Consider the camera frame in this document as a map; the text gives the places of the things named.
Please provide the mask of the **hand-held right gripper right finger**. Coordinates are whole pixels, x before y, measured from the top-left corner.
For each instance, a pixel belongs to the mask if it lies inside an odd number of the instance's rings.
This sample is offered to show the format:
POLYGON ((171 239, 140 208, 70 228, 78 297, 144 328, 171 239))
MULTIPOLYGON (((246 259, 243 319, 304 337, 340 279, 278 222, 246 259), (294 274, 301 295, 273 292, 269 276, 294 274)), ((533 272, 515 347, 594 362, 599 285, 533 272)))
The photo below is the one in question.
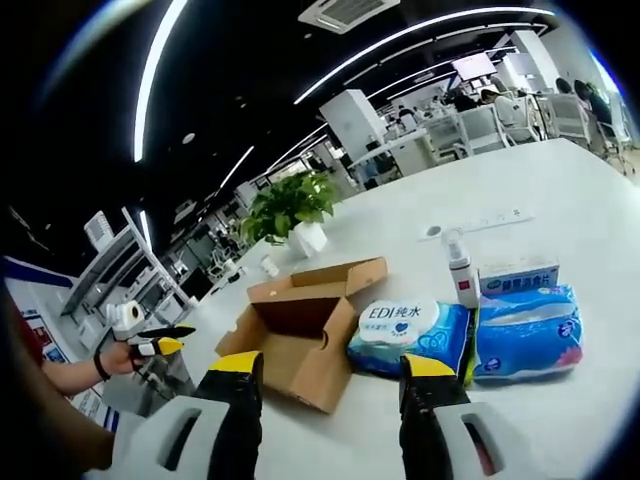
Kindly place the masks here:
POLYGON ((408 479, 546 479, 523 435, 490 405, 472 402, 454 370, 400 357, 399 444, 408 479))

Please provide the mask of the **person's left hand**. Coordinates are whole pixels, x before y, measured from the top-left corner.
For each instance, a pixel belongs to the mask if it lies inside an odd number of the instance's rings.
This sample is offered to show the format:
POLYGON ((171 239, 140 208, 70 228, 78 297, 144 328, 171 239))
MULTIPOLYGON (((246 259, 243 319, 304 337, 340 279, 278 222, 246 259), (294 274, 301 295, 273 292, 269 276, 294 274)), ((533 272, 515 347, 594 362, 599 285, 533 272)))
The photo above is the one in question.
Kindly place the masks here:
POLYGON ((99 355, 103 370, 109 375, 132 373, 144 363, 142 359, 132 357, 131 346, 125 342, 115 342, 99 355))

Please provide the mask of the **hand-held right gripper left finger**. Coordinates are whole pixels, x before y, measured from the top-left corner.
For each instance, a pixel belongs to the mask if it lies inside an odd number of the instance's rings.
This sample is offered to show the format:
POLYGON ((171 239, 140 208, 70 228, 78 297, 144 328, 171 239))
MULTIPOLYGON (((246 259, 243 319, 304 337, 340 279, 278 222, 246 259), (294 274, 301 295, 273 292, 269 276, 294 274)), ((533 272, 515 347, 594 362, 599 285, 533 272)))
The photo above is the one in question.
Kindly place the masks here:
POLYGON ((112 479, 253 479, 262 442, 263 354, 226 355, 191 396, 119 428, 112 479))

